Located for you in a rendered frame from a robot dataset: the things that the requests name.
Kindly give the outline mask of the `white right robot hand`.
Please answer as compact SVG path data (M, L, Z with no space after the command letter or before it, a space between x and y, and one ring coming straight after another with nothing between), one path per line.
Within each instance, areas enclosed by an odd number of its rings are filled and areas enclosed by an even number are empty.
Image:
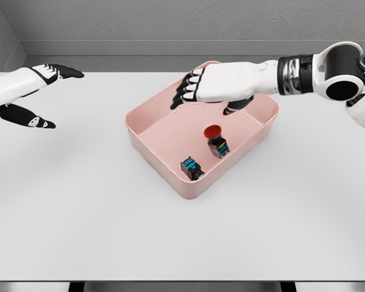
M215 63L186 74L170 105L171 110L186 102L227 102L223 115L242 110L254 100L258 65L250 62Z

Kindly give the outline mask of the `pink rectangular basket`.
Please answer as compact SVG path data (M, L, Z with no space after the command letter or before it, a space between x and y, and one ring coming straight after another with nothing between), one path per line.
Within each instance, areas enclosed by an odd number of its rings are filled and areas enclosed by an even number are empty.
M185 103L170 110L177 79L139 104L125 116L133 147L185 199L203 193L269 133L279 113L279 104L270 96L256 94L245 108L223 115L226 103ZM204 129L221 126L230 152L216 158L210 151ZM180 163L191 156L205 173L192 181Z

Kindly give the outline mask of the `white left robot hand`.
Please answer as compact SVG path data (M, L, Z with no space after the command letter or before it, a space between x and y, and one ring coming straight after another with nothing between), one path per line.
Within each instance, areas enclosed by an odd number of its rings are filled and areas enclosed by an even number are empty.
M84 76L82 71L61 64L21 67L6 73L0 76L0 118L24 127L54 129L53 122L13 102L59 80Z

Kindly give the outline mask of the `red-button industrial switch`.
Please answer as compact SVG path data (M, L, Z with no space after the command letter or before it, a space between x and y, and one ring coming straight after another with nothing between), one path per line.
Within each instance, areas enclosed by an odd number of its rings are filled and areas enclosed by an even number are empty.
M204 137L207 139L207 144L215 157L221 159L230 152L226 139L221 136L221 126L208 126L204 130Z

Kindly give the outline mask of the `black industrial switch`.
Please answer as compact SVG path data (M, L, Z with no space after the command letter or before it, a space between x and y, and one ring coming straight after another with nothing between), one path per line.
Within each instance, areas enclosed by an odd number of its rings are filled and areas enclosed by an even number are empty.
M205 173L202 171L199 163L191 156L180 163L183 173L192 181L199 180Z

